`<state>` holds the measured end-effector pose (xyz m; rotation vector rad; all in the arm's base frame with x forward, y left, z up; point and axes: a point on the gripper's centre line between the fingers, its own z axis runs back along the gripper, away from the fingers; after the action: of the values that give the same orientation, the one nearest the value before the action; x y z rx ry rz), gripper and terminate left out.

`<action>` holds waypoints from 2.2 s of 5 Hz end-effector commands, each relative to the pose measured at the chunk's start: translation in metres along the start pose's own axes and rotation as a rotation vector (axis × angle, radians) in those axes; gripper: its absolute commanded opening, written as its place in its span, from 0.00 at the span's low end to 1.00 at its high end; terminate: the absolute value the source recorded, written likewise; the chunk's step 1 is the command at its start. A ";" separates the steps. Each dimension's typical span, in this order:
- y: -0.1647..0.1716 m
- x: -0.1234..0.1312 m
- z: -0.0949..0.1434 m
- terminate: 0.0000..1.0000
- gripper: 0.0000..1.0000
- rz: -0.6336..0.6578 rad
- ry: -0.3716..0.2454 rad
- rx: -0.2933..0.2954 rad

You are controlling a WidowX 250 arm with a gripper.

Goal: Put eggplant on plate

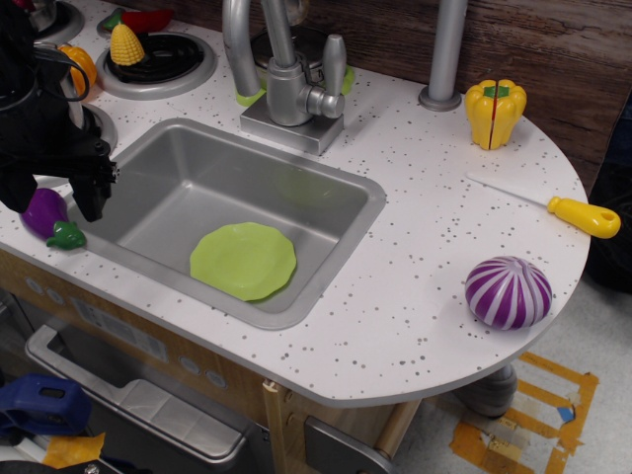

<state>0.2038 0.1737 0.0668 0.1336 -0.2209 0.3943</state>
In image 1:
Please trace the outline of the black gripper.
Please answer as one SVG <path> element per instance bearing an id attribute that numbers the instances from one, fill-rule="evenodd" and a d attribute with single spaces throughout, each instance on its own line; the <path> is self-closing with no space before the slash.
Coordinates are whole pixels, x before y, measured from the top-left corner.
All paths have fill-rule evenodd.
<path id="1" fill-rule="evenodd" d="M 118 177 L 110 145 L 87 123 L 68 73 L 40 80 L 35 73 L 1 75 L 1 201 L 24 213 L 36 175 L 67 178 L 83 217 L 94 222 Z"/>

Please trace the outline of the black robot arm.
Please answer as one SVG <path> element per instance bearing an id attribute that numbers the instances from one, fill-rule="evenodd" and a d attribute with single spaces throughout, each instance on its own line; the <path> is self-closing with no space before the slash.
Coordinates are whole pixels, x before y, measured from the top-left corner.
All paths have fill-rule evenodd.
<path id="1" fill-rule="evenodd" d="M 1 4 L 1 200 L 23 213 L 39 176 L 65 179 L 88 221 L 101 218 L 117 180 L 116 133 L 83 105 L 71 71 L 77 64 L 38 43 L 27 12 Z"/>

